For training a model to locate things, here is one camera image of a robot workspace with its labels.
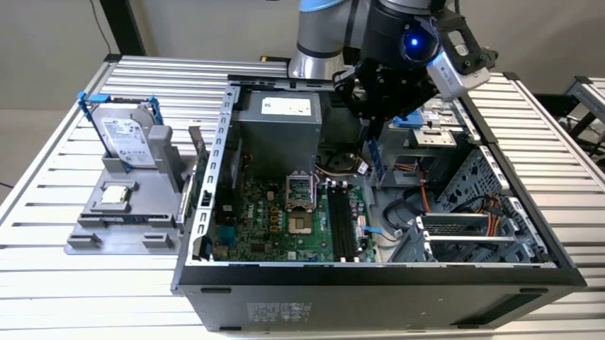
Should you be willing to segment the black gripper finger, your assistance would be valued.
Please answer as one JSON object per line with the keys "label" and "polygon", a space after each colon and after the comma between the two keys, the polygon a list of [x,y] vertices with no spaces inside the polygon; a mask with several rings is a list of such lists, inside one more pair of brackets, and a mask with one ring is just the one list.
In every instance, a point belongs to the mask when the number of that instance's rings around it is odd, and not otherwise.
{"label": "black gripper finger", "polygon": [[398,86],[377,93],[372,99],[372,137],[381,136],[388,123],[396,128],[421,128],[422,107],[436,94],[434,86]]}
{"label": "black gripper finger", "polygon": [[369,141],[370,133],[370,108],[366,99],[357,96],[354,90],[357,88],[356,81],[358,80],[356,69],[348,69],[333,74],[334,92],[341,97],[348,109],[354,117],[361,119],[361,139]]}

